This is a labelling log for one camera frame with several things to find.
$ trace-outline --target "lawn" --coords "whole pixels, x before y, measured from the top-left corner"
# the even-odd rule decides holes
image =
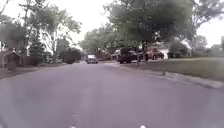
[[[173,72],[224,82],[224,58],[197,58],[164,61],[150,61],[147,64],[125,66],[144,70]]]
[[[23,68],[17,68],[17,70],[13,72],[0,68],[0,80],[6,77],[13,77],[13,76],[17,76],[17,75],[28,73],[28,72],[34,72],[34,71],[38,71],[38,70],[42,70],[46,68],[59,67],[63,65],[65,64],[48,64],[48,65],[40,66],[40,67],[26,66]]]

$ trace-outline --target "sky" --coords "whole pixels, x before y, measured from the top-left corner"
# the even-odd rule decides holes
[[[23,0],[11,0],[5,10],[5,14],[12,17],[17,17],[21,9],[18,3]],[[49,0],[51,4],[59,6],[61,9],[67,11],[74,17],[76,21],[82,23],[81,33],[75,35],[75,42],[82,40],[86,32],[94,28],[99,28],[102,24],[108,22],[105,15],[103,15],[103,5],[110,3],[113,0]],[[198,35],[203,35],[208,40],[208,47],[213,44],[221,43],[221,36],[224,36],[224,19],[213,19],[212,21],[203,24],[199,30]]]

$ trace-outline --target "lane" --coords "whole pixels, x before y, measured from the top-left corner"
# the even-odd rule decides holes
[[[8,128],[223,128],[223,98],[141,71],[80,64],[0,81],[0,116]]]

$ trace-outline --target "road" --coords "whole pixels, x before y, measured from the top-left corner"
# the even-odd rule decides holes
[[[224,92],[108,64],[0,81],[8,128],[223,128]]]

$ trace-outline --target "dark suv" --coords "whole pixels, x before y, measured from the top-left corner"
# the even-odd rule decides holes
[[[140,60],[143,60],[143,53],[139,53]],[[121,48],[115,53],[115,60],[120,64],[131,63],[134,60],[137,60],[137,52],[133,48]]]
[[[95,55],[88,55],[86,57],[86,63],[87,64],[98,64],[98,59]]]

